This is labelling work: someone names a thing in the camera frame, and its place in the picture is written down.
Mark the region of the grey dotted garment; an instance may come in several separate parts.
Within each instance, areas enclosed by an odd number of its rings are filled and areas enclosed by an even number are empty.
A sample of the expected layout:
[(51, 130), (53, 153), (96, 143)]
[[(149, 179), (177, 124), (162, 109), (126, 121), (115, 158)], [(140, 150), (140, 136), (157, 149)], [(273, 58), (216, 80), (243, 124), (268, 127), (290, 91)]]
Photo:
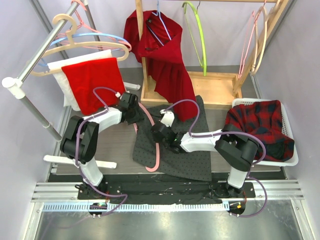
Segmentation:
[[(204, 108), (204, 102), (200, 95), (195, 97), (200, 113), (196, 124), (192, 128), (192, 133), (209, 132), (209, 127)], [(154, 122), (160, 120), (160, 110), (166, 109), (168, 105), (158, 105), (147, 108), (152, 115)], [(175, 119), (172, 124), (172, 130), (175, 133), (188, 132), (190, 126), (196, 117), (186, 121), (180, 121), (175, 114)], [(194, 151), (190, 153), (175, 154), (167, 150), (162, 144), (160, 147), (160, 165), (158, 172), (192, 180), (210, 181), (211, 176), (211, 153), (210, 151)]]

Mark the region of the dark red skirt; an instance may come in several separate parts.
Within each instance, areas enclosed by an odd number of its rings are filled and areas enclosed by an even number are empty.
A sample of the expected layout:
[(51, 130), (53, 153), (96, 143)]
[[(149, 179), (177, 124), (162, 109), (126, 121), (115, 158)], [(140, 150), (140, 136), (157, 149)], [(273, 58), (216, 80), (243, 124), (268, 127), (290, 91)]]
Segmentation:
[(155, 40), (147, 29), (146, 22), (151, 10), (143, 13), (143, 33), (139, 36), (137, 13), (133, 12), (124, 27), (124, 38), (131, 44), (138, 62), (145, 57), (147, 72), (155, 80), (155, 92), (169, 103), (176, 104), (174, 112), (182, 122), (197, 115), (197, 107), (191, 101), (195, 100), (191, 78), (186, 70), (181, 52), (182, 27), (161, 14), (162, 19), (172, 38), (165, 46)]

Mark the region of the blue wire hanger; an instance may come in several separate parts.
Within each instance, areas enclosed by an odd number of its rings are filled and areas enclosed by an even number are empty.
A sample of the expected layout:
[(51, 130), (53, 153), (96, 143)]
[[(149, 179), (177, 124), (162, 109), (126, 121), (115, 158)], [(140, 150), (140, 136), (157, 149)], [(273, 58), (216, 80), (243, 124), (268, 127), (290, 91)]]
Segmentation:
[(150, 12), (150, 16), (146, 21), (146, 26), (161, 47), (172, 40), (169, 30), (162, 19), (159, 0), (156, 1), (156, 10)]

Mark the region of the white plastic laundry basket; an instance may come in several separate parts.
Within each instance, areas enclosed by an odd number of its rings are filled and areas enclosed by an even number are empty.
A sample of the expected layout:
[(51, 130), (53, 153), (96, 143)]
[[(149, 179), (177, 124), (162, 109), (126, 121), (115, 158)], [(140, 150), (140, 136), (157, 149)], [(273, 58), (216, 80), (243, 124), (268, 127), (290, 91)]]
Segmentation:
[[(232, 107), (238, 106), (238, 105), (252, 105), (257, 102), (267, 102), (269, 99), (258, 99), (258, 98), (235, 98), (232, 101)], [(294, 139), (289, 118), (285, 109), (285, 106), (281, 103), (281, 114), (282, 114), (282, 134), (285, 136)], [(299, 157), (297, 153), (296, 146), (293, 148), (293, 155), (290, 159), (286, 160), (285, 162), (277, 162), (277, 161), (266, 161), (262, 160), (258, 163), (258, 165), (262, 166), (276, 166), (276, 167), (293, 167), (297, 165), (299, 162)]]

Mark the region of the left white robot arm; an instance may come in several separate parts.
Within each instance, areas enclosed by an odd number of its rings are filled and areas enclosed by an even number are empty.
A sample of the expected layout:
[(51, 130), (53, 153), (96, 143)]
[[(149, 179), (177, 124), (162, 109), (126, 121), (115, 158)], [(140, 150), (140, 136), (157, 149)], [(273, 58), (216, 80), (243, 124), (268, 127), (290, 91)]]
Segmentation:
[(95, 160), (99, 133), (107, 128), (126, 122), (135, 124), (144, 119), (138, 96), (125, 92), (116, 104), (105, 107), (93, 115), (70, 118), (60, 143), (60, 150), (75, 166), (83, 178), (89, 194), (100, 200), (107, 192), (106, 180)]

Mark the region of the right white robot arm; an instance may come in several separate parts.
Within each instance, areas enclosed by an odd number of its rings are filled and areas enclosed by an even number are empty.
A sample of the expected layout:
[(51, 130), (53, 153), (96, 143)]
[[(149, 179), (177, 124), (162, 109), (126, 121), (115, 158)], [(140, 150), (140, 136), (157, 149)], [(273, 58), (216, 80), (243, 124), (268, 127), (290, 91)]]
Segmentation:
[(223, 189), (236, 198), (244, 191), (244, 183), (259, 147), (263, 143), (255, 136), (241, 131), (232, 124), (223, 129), (202, 133), (175, 133), (170, 126), (156, 122), (150, 130), (153, 140), (175, 154), (218, 152), (230, 165), (230, 173)]

